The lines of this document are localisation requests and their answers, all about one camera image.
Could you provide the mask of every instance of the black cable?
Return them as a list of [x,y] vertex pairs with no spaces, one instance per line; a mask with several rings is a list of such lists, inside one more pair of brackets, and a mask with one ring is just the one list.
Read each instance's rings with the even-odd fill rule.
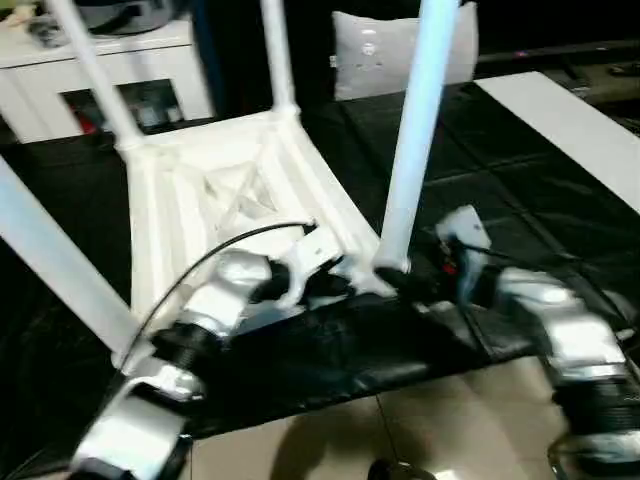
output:
[[200,267],[204,262],[209,260],[211,257],[213,257],[217,253],[221,252],[225,248],[228,248],[228,247],[230,247],[231,245],[233,245],[235,243],[238,243],[238,242],[240,242],[242,240],[245,240],[245,239],[247,239],[249,237],[253,237],[255,235],[260,235],[262,233],[270,232],[272,230],[279,230],[279,229],[282,229],[282,228],[291,228],[291,227],[302,227],[303,229],[305,229],[305,232],[306,232],[306,231],[314,229],[316,226],[312,225],[312,224],[308,224],[308,223],[302,223],[302,222],[287,222],[287,223],[276,223],[274,225],[267,225],[266,227],[256,228],[254,230],[250,230],[248,232],[245,232],[245,233],[242,233],[240,235],[237,235],[237,236],[235,236],[235,237],[233,237],[233,238],[231,238],[231,239],[229,239],[229,240],[217,245],[216,247],[212,248],[207,253],[202,255],[202,257],[200,257],[189,268],[187,268],[187,270],[185,270],[185,272],[182,275],[180,275],[175,282],[173,282],[171,287],[169,287],[169,289],[165,292],[165,294],[162,296],[162,298],[155,304],[155,306],[151,309],[151,311],[145,317],[144,321],[142,322],[142,325],[140,326],[140,328],[136,332],[136,335],[134,336],[133,340],[131,341],[131,345],[129,346],[129,349],[127,350],[126,354],[122,358],[122,362],[120,364],[120,368],[118,368],[118,370],[114,374],[111,382],[109,383],[110,387],[107,389],[107,395],[110,392],[112,392],[113,386],[118,382],[118,378],[119,378],[120,374],[122,374],[122,370],[124,369],[124,367],[126,366],[127,362],[129,361],[129,358],[131,357],[131,353],[133,352],[133,349],[136,346],[136,344],[138,343],[138,341],[140,340],[140,337],[142,336],[144,330],[147,328],[147,326],[149,325],[151,320],[153,320],[153,318],[155,317],[156,313],[158,313],[160,308],[165,304],[165,302],[169,299],[169,297],[176,291],[176,289],[180,285],[182,285],[182,282],[184,282],[184,280],[189,275],[191,275],[198,267]]

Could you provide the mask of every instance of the beige floor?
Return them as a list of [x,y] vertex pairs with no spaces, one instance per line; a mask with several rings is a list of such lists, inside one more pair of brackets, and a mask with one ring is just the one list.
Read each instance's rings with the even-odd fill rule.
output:
[[550,396],[521,359],[201,441],[182,480],[365,480],[396,455],[439,480],[552,480]]

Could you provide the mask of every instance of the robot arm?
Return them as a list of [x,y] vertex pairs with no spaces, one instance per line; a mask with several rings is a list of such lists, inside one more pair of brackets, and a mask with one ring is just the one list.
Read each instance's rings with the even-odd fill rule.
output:
[[517,268],[499,275],[495,308],[534,340],[579,468],[637,475],[640,388],[609,324],[558,280]]
[[435,256],[443,270],[440,284],[449,297],[464,306],[473,296],[532,340],[568,422],[579,468],[607,478],[637,478],[640,388],[609,324],[546,273],[505,268],[482,279],[490,242],[472,207],[449,215],[436,233],[444,253]]
[[[305,286],[314,282],[307,280],[342,278],[327,271],[340,255],[337,241],[323,228],[305,235],[279,261],[243,250],[219,254],[208,280],[175,321],[154,334],[155,351],[138,361],[85,434],[71,461],[71,477],[177,478],[191,445],[187,422],[207,395],[211,365],[229,339],[259,316],[252,310],[256,305],[267,304],[263,323],[271,323],[308,294]],[[327,293],[324,286],[321,295]]]

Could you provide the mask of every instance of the white table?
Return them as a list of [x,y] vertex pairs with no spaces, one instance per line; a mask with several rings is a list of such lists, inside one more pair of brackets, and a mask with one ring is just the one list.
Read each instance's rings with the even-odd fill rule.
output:
[[[168,79],[186,120],[213,116],[189,18],[141,35],[96,38],[114,84]],[[69,45],[39,47],[22,28],[0,24],[0,114],[23,142],[80,135],[62,96],[90,88]]]

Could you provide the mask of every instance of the white pillow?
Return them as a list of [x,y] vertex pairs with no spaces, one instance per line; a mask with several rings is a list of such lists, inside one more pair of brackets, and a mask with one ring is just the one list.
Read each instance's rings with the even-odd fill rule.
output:
[[[374,20],[333,12],[336,28],[336,99],[405,90],[418,19]],[[468,82],[478,62],[476,4],[458,9],[445,83]]]

